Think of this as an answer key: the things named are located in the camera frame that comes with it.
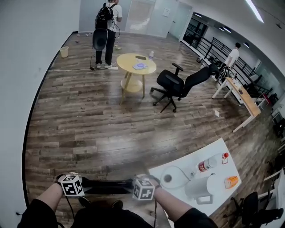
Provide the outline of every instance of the white t-shirt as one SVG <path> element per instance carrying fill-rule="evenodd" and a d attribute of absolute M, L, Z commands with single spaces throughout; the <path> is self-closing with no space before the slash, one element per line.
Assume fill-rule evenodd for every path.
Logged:
<path fill-rule="evenodd" d="M 107 2 L 106 6 L 111 7 L 114 5 L 114 2 Z M 113 8 L 113 14 L 114 14 L 114 21 L 115 24 L 117 24 L 117 18 L 121 18 L 122 16 L 122 7 L 120 5 L 115 5 Z M 108 21 L 108 29 L 116 32 L 117 31 L 117 26 L 114 24 L 113 20 Z"/>
<path fill-rule="evenodd" d="M 231 53 L 228 55 L 226 61 L 224 62 L 227 64 L 229 67 L 232 67 L 232 65 L 237 61 L 238 57 L 240 56 L 239 50 L 238 49 L 233 49 Z"/>

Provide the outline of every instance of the shoe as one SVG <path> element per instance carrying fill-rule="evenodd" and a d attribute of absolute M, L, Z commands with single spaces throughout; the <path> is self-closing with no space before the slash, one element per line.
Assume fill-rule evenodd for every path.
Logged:
<path fill-rule="evenodd" d="M 113 202 L 112 208 L 122 210 L 123 209 L 123 202 L 121 200 L 116 200 L 115 202 Z"/>
<path fill-rule="evenodd" d="M 108 65 L 108 64 L 105 63 L 105 69 L 108 69 L 110 67 L 112 67 L 112 65 Z"/>
<path fill-rule="evenodd" d="M 212 75 L 212 78 L 213 78 L 215 81 L 218 81 L 214 75 Z"/>
<path fill-rule="evenodd" d="M 81 204 L 83 207 L 85 207 L 85 208 L 91 206 L 91 202 L 90 202 L 88 199 L 86 199 L 85 197 L 83 197 L 83 196 L 80 196 L 80 197 L 78 198 L 78 200 L 79 200 L 80 204 Z"/>

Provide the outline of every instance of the white electric kettle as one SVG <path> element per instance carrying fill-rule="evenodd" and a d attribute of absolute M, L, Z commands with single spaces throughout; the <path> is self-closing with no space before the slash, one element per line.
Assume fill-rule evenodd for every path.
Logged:
<path fill-rule="evenodd" d="M 191 198 L 195 199 L 197 204 L 212 204 L 214 201 L 214 194 L 217 193 L 220 186 L 217 186 L 218 177 L 216 174 L 211 174 L 208 177 L 203 177 L 199 179 L 192 179 L 185 185 L 185 193 Z M 201 197 L 209 196 L 208 201 L 202 201 Z"/>

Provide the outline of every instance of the man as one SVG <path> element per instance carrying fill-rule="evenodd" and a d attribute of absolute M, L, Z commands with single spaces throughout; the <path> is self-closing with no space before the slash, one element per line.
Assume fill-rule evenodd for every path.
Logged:
<path fill-rule="evenodd" d="M 65 175 L 60 177 L 58 182 L 64 178 Z M 150 179 L 150 181 L 155 186 L 154 198 L 174 222 L 175 228 L 217 228 L 217 225 L 204 213 L 162 189 L 159 180 Z M 58 227 L 55 211 L 63 195 L 62 187 L 58 182 L 31 202 L 23 213 L 18 228 Z M 80 197 L 79 202 L 85 208 L 77 212 L 71 228 L 152 228 L 140 216 L 123 210 L 120 200 L 108 208 L 106 206 L 94 206 L 84 197 Z"/>
<path fill-rule="evenodd" d="M 218 77 L 223 78 L 223 76 L 221 75 L 221 73 L 225 72 L 229 72 L 228 69 L 233 69 L 233 67 L 236 64 L 237 59 L 240 56 L 239 53 L 239 48 L 240 48 L 240 43 L 236 43 L 235 48 L 230 52 L 230 54 L 228 55 L 226 61 L 221 65 L 220 67 L 220 75 L 216 75 L 216 76 L 212 76 L 212 78 L 217 81 Z"/>
<path fill-rule="evenodd" d="M 106 6 L 111 7 L 114 4 L 118 4 L 119 0 L 109 0 Z M 109 68 L 112 65 L 112 55 L 113 48 L 115 44 L 115 36 L 117 32 L 117 21 L 122 21 L 122 7 L 120 5 L 115 5 L 113 8 L 114 20 L 108 21 L 108 40 L 106 44 L 106 55 L 105 55 L 105 68 Z M 102 51 L 96 52 L 96 68 L 101 68 L 101 57 Z"/>

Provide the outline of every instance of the plastic bottle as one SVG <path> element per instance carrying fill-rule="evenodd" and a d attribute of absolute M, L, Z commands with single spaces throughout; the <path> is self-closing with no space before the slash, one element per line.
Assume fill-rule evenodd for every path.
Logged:
<path fill-rule="evenodd" d="M 155 55 L 154 51 L 151 51 L 151 53 L 150 53 L 150 55 L 149 55 L 148 58 L 149 58 L 150 60 L 153 60 L 154 55 Z"/>
<path fill-rule="evenodd" d="M 195 169 L 191 172 L 191 177 L 194 177 L 198 172 L 206 172 L 210 169 L 216 168 L 218 165 L 224 165 L 228 163 L 228 153 L 216 154 L 195 166 Z"/>

